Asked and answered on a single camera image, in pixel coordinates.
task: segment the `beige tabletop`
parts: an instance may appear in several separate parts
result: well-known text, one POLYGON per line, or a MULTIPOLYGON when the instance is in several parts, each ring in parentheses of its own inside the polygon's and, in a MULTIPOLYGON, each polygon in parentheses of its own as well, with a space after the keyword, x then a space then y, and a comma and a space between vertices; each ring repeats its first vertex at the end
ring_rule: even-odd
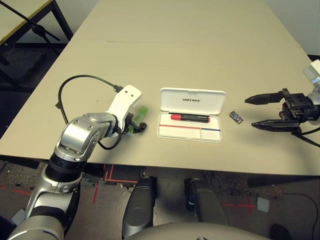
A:
MULTIPOLYGON (((142 134, 124 136, 113 150, 96 146, 89 162, 245 173, 320 175, 320 148, 290 133, 252 122, 279 118, 281 103, 255 106, 250 96, 288 88, 312 91, 303 73, 310 60, 263 0, 101 0, 75 33, 0 141, 0 154, 49 159, 65 126, 55 107, 67 78, 91 74, 142 91, 149 112, 142 134), (157 136, 163 87, 222 90, 220 143, 157 136), (236 111, 244 122, 228 114, 236 111)), ((115 92, 95 79, 66 85, 71 120, 104 112, 115 92)), ((316 126, 304 123, 303 131, 316 126)), ((319 134, 310 138, 319 142, 319 134)), ((111 145, 110 139, 103 141, 111 145)))
MULTIPOLYGON (((2 0, 27 18, 33 18, 45 6, 53 0, 2 0)), ((14 34, 26 21, 21 17, 0 5, 0 44, 4 43, 14 34)))

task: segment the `case lid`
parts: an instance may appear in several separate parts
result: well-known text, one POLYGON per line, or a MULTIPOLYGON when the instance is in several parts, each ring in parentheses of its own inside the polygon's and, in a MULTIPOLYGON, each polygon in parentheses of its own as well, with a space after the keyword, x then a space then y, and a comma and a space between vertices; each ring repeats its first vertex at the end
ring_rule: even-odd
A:
POLYGON ((164 87, 160 90, 160 109, 166 112, 218 115, 226 99, 224 91, 164 87))

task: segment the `black cable wire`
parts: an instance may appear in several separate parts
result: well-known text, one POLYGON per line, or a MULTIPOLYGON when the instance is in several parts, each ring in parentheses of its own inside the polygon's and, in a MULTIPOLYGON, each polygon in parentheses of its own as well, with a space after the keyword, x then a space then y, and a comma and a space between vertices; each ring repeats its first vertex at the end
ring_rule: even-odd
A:
POLYGON ((318 221, 318 216, 319 216, 319 209, 318 209, 318 206, 317 206, 316 202, 311 197, 309 197, 308 195, 303 194, 303 193, 284 192, 283 194, 305 196, 306 198, 310 199, 313 202, 313 204, 315 206, 315 209, 316 209, 316 217, 315 217, 314 224, 313 224, 313 227, 312 227, 312 234, 311 234, 312 239, 311 240, 314 240, 315 228, 316 228, 317 221, 318 221))
MULTIPOLYGON (((62 98, 61 98, 61 95, 62 95, 62 90, 64 89, 64 86, 70 82, 71 80, 73 79, 77 79, 77 78, 92 78, 92 79, 97 79, 105 84, 108 84, 110 85, 111 87, 113 87, 115 89, 115 91, 117 93, 119 93, 123 87, 122 86, 117 86, 115 84, 112 84, 111 82, 108 82, 100 77, 97 77, 97 76, 93 76, 93 75, 87 75, 87 74, 82 74, 82 75, 75 75, 75 76, 72 76, 72 77, 69 77, 67 80, 65 80, 60 88, 59 88, 59 92, 58 92, 58 106, 60 108, 60 111, 61 111, 61 114, 62 114, 62 117, 63 117, 63 120, 65 122, 65 124, 67 125, 69 123, 68 121, 68 118, 67 118, 67 115, 66 115, 66 112, 65 112, 65 109, 64 109, 64 105, 62 104, 62 98)), ((121 129, 118 127, 117 128, 117 133, 118 133, 118 139, 116 140, 115 144, 113 146, 110 146, 110 147, 107 147, 107 146, 104 146, 100 141, 98 141, 98 144, 105 150, 111 150, 111 149, 114 149, 118 143, 120 142, 121 140, 121 137, 122 137, 122 133, 121 133, 121 129)))
POLYGON ((316 129, 313 129, 311 131, 303 132, 303 133, 301 133, 301 135, 313 134, 313 133, 315 133, 317 131, 320 131, 320 127, 316 128, 316 129))
POLYGON ((77 78, 93 78, 93 79, 97 79, 97 80, 99 80, 99 81, 101 81, 101 82, 104 82, 105 84, 110 85, 110 86, 113 87, 114 89, 116 88, 116 85, 114 85, 114 84, 112 84, 112 83, 110 83, 110 82, 108 82, 108 81, 106 81, 106 80, 104 80, 104 79, 102 79, 102 78, 100 78, 100 77, 93 76, 93 75, 82 74, 82 75, 75 75, 75 76, 69 77, 67 80, 65 80, 65 81, 61 84, 61 86, 60 86, 60 88, 59 88, 59 92, 58 92, 58 105, 59 105, 59 107, 60 107, 60 110, 61 110, 61 113, 62 113, 62 117, 63 117, 63 119, 64 119, 65 124, 68 124, 69 121, 68 121, 68 119, 67 119, 66 112, 65 112, 64 106, 63 106, 63 104, 62 104, 62 100, 61 100, 62 90, 64 89, 64 86, 65 86, 68 82, 70 82, 70 81, 73 80, 73 79, 77 79, 77 78))
POLYGON ((301 133, 295 133, 295 132, 292 132, 291 134, 292 134, 293 136, 296 136, 297 138, 299 138, 299 139, 301 139, 301 140, 303 140, 303 141, 307 142, 308 144, 312 144, 312 145, 314 145, 314 146, 316 146, 316 147, 319 147, 319 148, 320 148, 320 144, 318 144, 318 143, 316 143, 316 142, 312 141, 311 139, 309 139, 309 138, 307 138, 307 137, 305 137, 305 136, 302 136, 302 134, 301 134, 301 133))
POLYGON ((104 150, 114 149, 119 144, 119 142, 121 140, 121 137, 122 137, 122 133, 121 133, 121 128, 120 127, 117 127, 116 133, 118 134, 118 139, 116 140, 116 142, 112 146, 110 146, 110 147, 105 146, 100 141, 98 141, 98 144, 100 145, 100 147, 102 147, 104 150))

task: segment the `red line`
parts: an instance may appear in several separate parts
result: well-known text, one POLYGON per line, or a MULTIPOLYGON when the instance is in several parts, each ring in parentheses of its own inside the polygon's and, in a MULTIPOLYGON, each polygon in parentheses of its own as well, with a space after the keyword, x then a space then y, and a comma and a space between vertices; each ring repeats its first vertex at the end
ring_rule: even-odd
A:
POLYGON ((109 182, 119 182, 119 183, 131 183, 136 184, 138 181, 130 181, 130 180, 117 180, 117 179, 107 179, 109 182))
POLYGON ((108 171, 105 172, 104 180, 106 181, 108 177, 108 171))
POLYGON ((182 128, 182 129, 201 129, 201 127, 195 127, 195 126, 176 126, 176 125, 164 125, 159 124, 160 127, 172 127, 172 128, 182 128))
POLYGON ((0 185, 0 189, 8 189, 8 187, 0 185))
POLYGON ((256 208, 256 205, 251 205, 251 204, 238 204, 237 207, 239 208, 256 208))
POLYGON ((15 193, 19 193, 19 194, 25 194, 25 195, 31 195, 31 192, 27 192, 27 191, 21 191, 21 190, 17 190, 17 189, 12 189, 12 192, 15 193))
MULTIPOLYGON (((250 197, 249 197, 248 194, 246 195, 246 199, 247 199, 247 201, 248 201, 248 205, 251 205, 250 197)), ((248 207, 248 208, 249 208, 249 214, 252 215, 252 209, 251 209, 251 207, 248 207)))
POLYGON ((111 171, 110 171, 110 176, 109 176, 109 180, 111 179, 111 176, 112 176, 112 172, 114 171, 114 165, 112 164, 111 166, 111 171))
POLYGON ((99 183, 97 182, 96 185, 95 185, 95 191, 94 191, 93 200, 92 200, 92 203, 93 203, 93 204, 96 202, 96 197, 97 197, 97 193, 98 193, 98 188, 99 188, 99 183))

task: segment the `metal table frame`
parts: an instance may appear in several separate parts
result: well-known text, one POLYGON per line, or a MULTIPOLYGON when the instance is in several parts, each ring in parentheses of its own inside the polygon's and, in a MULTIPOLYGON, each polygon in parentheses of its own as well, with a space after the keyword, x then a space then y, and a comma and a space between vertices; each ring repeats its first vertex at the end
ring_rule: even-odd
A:
MULTIPOLYGON (((73 37, 73 32, 71 31, 64 15, 62 14, 56 0, 53 0, 48 5, 46 5, 42 10, 40 10, 34 17, 31 18, 32 21, 38 23, 43 19, 48 13, 52 12, 56 21, 62 28, 66 38, 70 41, 73 37)), ((13 33, 7 40, 0 44, 0 63, 3 65, 8 65, 9 62, 2 56, 2 54, 8 50, 13 44, 15 44, 26 32, 32 28, 32 25, 26 22, 21 26, 15 33, 13 33)), ((10 76, 8 76, 4 71, 0 69, 0 78, 8 83, 10 86, 0 87, 0 90, 4 91, 15 91, 15 92, 27 92, 32 93, 34 88, 23 87, 19 83, 15 82, 10 76)))

